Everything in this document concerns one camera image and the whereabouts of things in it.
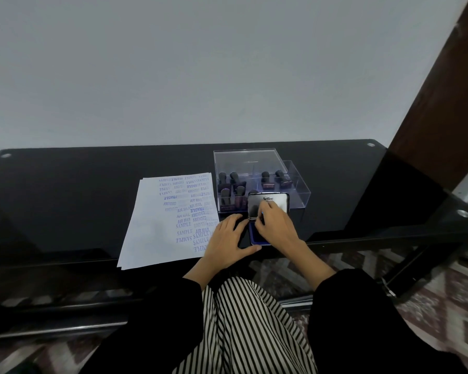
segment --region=black and white striped fabric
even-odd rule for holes
[[[203,292],[204,337],[173,373],[317,373],[291,316],[256,283],[234,277]]]

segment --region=table top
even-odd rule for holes
[[[309,187],[290,212],[309,244],[468,234],[467,204],[373,140],[15,149],[0,151],[0,265],[116,265],[140,179],[214,178],[214,150],[254,148],[276,148]]]

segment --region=patterned carpet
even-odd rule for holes
[[[322,255],[321,258],[337,270],[362,268],[378,277],[400,262],[406,253],[405,249],[394,248]],[[255,261],[250,266],[256,271],[255,282],[275,297],[310,291],[305,279],[287,259]],[[397,309],[421,339],[439,350],[455,352],[468,367],[468,261],[454,263]],[[292,312],[291,315],[306,331],[308,313]],[[0,345],[0,374],[24,361],[37,363],[44,374],[76,374],[103,338],[92,335]]]

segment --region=stack of paper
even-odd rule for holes
[[[201,257],[217,224],[211,173],[144,178],[118,267]]]

